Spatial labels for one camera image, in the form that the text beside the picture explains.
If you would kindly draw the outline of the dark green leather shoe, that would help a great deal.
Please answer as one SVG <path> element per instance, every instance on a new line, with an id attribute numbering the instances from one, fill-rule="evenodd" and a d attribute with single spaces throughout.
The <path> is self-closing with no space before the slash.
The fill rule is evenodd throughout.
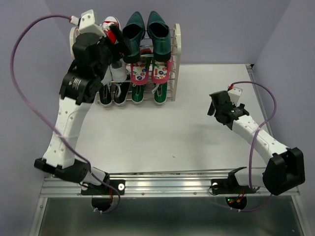
<path id="1" fill-rule="evenodd" d="M 123 34 L 130 40 L 131 54 L 124 56 L 125 63 L 137 63 L 140 60 L 140 43 L 145 35 L 145 24 L 140 12 L 134 12 L 123 28 Z"/>
<path id="2" fill-rule="evenodd" d="M 147 34 L 153 43 L 153 54 L 155 60 L 158 62 L 166 62 L 170 60 L 170 28 L 156 11 L 152 11 L 148 17 Z"/>

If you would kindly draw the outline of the pink patterned sandal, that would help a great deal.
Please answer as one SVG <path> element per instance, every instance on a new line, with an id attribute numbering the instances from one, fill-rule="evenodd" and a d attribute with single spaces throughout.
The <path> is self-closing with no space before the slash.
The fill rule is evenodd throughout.
<path id="1" fill-rule="evenodd" d="M 165 84 L 169 81 L 170 72 L 172 69 L 173 57 L 165 62 L 159 62 L 153 58 L 151 79 L 154 84 Z"/>
<path id="2" fill-rule="evenodd" d="M 139 61 L 130 65 L 130 79 L 134 86 L 143 86 L 148 82 L 152 56 L 151 49 L 141 49 Z"/>

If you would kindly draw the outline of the green sneaker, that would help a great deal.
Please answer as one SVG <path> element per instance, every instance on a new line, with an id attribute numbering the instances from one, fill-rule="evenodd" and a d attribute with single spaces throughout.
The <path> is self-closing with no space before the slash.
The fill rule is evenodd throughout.
<path id="1" fill-rule="evenodd" d="M 131 99 L 133 103 L 139 104 L 144 100 L 145 85 L 132 84 Z"/>
<path id="2" fill-rule="evenodd" d="M 162 105 L 167 98 L 167 88 L 168 88 L 168 83 L 164 84 L 155 84 L 152 93 L 154 94 L 154 101 L 158 105 Z"/>

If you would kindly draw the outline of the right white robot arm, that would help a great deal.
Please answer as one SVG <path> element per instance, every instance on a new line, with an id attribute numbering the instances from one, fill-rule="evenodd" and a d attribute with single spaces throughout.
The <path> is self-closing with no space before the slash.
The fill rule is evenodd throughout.
<path id="1" fill-rule="evenodd" d="M 242 90 L 239 88 L 210 94 L 212 102 L 208 115 L 214 116 L 219 123 L 253 145 L 266 167 L 240 167 L 230 171 L 227 178 L 213 179 L 210 186 L 212 193 L 234 194 L 242 190 L 254 193 L 257 188 L 266 188 L 271 194 L 278 196 L 303 184 L 305 168 L 302 151 L 297 147 L 287 147 L 261 129 L 245 109 L 245 105 L 238 103 L 241 94 Z"/>

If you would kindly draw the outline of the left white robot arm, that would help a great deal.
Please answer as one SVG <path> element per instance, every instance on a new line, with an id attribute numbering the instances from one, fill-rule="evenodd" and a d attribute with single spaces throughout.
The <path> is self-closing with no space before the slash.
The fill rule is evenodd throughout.
<path id="1" fill-rule="evenodd" d="M 59 111 L 49 146 L 34 167 L 74 183 L 89 183 L 103 194 L 109 190 L 109 175 L 75 153 L 83 121 L 96 95 L 101 103 L 112 102 L 111 85 L 118 86 L 117 96 L 127 93 L 122 85 L 129 79 L 122 60 L 129 45 L 119 23 L 104 21 L 90 29 L 78 28 L 72 44 L 72 61 L 60 88 Z"/>

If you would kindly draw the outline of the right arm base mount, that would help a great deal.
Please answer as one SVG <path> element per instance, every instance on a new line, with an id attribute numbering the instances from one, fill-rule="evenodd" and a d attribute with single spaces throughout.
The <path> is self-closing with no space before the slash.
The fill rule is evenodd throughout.
<path id="1" fill-rule="evenodd" d="M 216 196 L 227 194 L 225 201 L 228 207 L 237 210 L 244 210 L 247 206 L 246 189 L 232 180 L 227 178 L 219 178 L 211 180 L 211 185 L 208 188 L 208 193 Z"/>

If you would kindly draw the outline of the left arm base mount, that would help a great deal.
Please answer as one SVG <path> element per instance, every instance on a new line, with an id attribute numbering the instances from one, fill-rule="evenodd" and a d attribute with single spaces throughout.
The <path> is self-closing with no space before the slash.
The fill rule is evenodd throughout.
<path id="1" fill-rule="evenodd" d="M 109 185 L 117 191 L 104 185 L 93 185 L 83 182 L 81 186 L 81 195 L 91 196 L 91 206 L 94 212 L 100 214 L 110 213 L 117 208 L 120 196 L 125 194 L 126 181 L 124 179 L 111 179 Z"/>

